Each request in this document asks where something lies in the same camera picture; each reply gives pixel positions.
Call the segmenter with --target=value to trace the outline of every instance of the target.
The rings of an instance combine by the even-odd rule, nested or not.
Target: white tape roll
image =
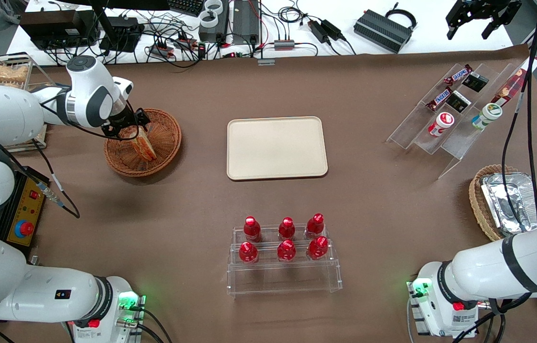
[[[213,11],[202,11],[198,18],[201,20],[201,26],[203,28],[214,28],[218,26],[218,15]]]
[[[221,0],[206,0],[205,1],[205,10],[213,11],[215,15],[222,13],[224,7],[222,6]]]

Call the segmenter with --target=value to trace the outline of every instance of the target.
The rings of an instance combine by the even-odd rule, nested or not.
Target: red button
[[[29,236],[31,233],[33,233],[33,224],[29,222],[24,222],[20,225],[20,232],[24,236]]]
[[[453,304],[453,309],[455,311],[462,311],[462,310],[465,310],[465,305],[462,304],[462,303],[454,303]]]

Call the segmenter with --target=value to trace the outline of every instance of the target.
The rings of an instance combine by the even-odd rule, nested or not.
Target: clear acrylic bottle rack
[[[313,261],[306,256],[309,239],[304,238],[305,223],[294,224],[296,234],[294,245],[296,257],[290,262],[280,262],[277,247],[281,243],[279,226],[263,226],[261,243],[253,243],[258,248],[259,261],[246,264],[238,256],[241,244],[246,240],[243,228],[234,228],[228,258],[228,294],[236,297],[242,294],[291,293],[300,291],[330,291],[342,289],[340,263],[336,248],[327,232],[322,235],[329,241],[328,251],[321,259]]]
[[[453,76],[456,72],[462,70],[464,66],[460,64],[454,65],[432,89],[419,101],[416,107],[412,110],[408,117],[402,121],[395,131],[389,136],[387,141],[394,141],[397,145],[404,149],[410,148],[416,144],[428,154],[434,154],[438,149],[442,148],[453,159],[446,166],[442,174],[438,178],[442,178],[444,174],[453,169],[465,156],[469,148],[482,134],[482,130],[477,130],[471,125],[471,119],[480,113],[484,105],[491,102],[499,87],[501,87],[510,78],[515,70],[513,64],[508,64],[501,72],[489,68],[484,64],[480,64],[474,71],[488,78],[488,83],[480,92],[463,85],[462,81],[457,81],[455,85],[450,87],[453,91],[461,93],[471,104],[461,113],[456,111],[446,102],[443,102],[436,111],[431,111],[426,107],[431,100],[435,99],[440,93],[446,89],[447,84],[443,82],[445,78]],[[447,111],[452,114],[455,119],[454,125],[445,130],[440,137],[433,137],[429,134],[428,128],[436,119],[436,116]]]

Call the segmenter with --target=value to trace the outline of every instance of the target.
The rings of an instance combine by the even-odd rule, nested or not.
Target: black package
[[[474,91],[480,92],[484,88],[484,86],[488,84],[488,78],[485,78],[484,76],[473,71],[464,80],[463,84],[473,89]]]
[[[459,113],[471,105],[471,101],[467,100],[467,98],[457,91],[453,91],[453,94],[448,97],[446,103]]]

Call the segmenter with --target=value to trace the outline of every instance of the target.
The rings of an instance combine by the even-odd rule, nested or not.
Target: red bottle
[[[277,248],[277,257],[281,262],[289,262],[296,256],[296,247],[294,242],[289,239],[281,242]]]
[[[238,250],[238,257],[244,263],[256,263],[258,261],[258,248],[249,242],[243,242]]]
[[[262,231],[260,230],[260,224],[252,216],[249,216],[245,219],[243,232],[245,233],[245,239],[250,242],[260,243],[262,241]]]
[[[310,259],[320,259],[327,254],[327,238],[319,236],[308,244],[307,256]]]
[[[281,241],[294,239],[294,233],[296,233],[294,221],[290,217],[283,218],[283,222],[279,225],[279,239]]]
[[[313,239],[321,236],[323,232],[323,215],[317,213],[311,219],[308,220],[307,228],[304,231],[304,236],[306,239]]]

